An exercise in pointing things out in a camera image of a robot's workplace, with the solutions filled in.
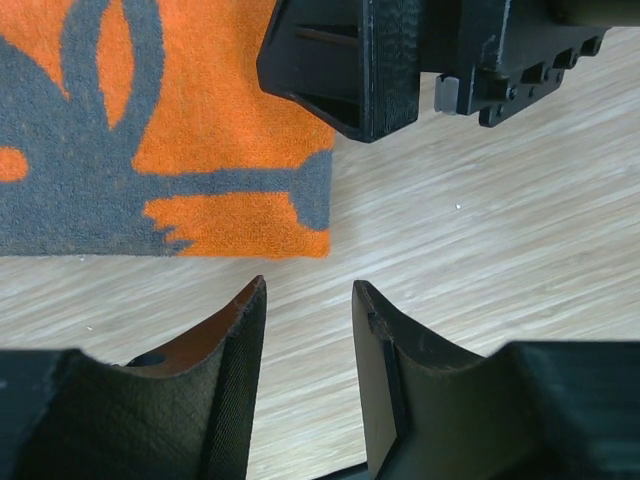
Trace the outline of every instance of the orange and gray towel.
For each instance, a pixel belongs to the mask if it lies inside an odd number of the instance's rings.
[[[333,132],[260,91],[274,0],[0,0],[0,255],[323,257]]]

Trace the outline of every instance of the orange towel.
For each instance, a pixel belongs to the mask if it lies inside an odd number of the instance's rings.
[[[0,255],[322,257],[333,132],[262,93],[275,0],[0,0]]]

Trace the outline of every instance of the light wood tabletop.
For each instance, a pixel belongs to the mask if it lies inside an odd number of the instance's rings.
[[[269,316],[249,478],[364,460],[350,297],[366,279],[481,354],[510,339],[640,338],[640,30],[495,129],[433,112],[373,145],[337,139],[326,260],[0,259],[0,347],[127,361],[255,275]]]

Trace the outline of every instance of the folded cloth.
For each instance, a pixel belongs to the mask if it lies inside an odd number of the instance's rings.
[[[261,92],[275,0],[0,0],[0,255],[322,257],[333,132]]]

